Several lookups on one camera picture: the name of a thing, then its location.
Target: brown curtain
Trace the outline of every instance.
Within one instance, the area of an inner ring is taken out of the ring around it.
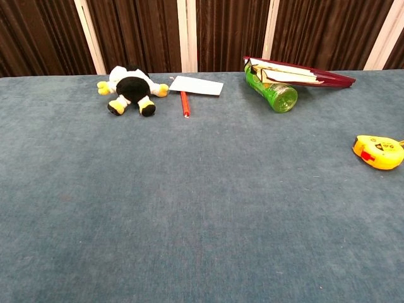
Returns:
[[[271,59],[363,69],[393,0],[280,0]]]
[[[396,42],[389,59],[383,69],[402,69],[404,68],[404,30]]]
[[[137,64],[181,72],[177,0],[88,0],[107,72]]]
[[[196,0],[198,71],[242,71],[261,57],[269,0]]]
[[[0,20],[0,76],[95,73],[74,0],[1,0]]]

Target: green bottle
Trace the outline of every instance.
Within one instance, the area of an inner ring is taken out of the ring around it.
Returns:
[[[262,83],[256,74],[251,73],[251,65],[246,65],[244,71],[247,83],[267,99],[275,112],[287,112],[295,106],[297,92],[294,88],[283,83]]]

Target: yellow tape measure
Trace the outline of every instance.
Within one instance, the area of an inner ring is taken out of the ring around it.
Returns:
[[[360,135],[353,144],[353,152],[375,169],[389,170],[404,159],[404,141],[391,138]]]

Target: pencil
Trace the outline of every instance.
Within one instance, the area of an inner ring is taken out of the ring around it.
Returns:
[[[181,92],[181,101],[182,101],[182,112],[184,113],[184,117],[189,118],[189,104],[187,94],[185,92]]]

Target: stuffed toy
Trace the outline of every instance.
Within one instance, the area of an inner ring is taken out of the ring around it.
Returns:
[[[118,94],[115,100],[108,103],[109,111],[117,116],[123,115],[131,103],[138,105],[142,116],[152,116],[156,106],[149,96],[165,97],[169,90],[166,84],[154,83],[139,66],[116,66],[109,75],[109,81],[98,82],[97,87],[100,95]]]

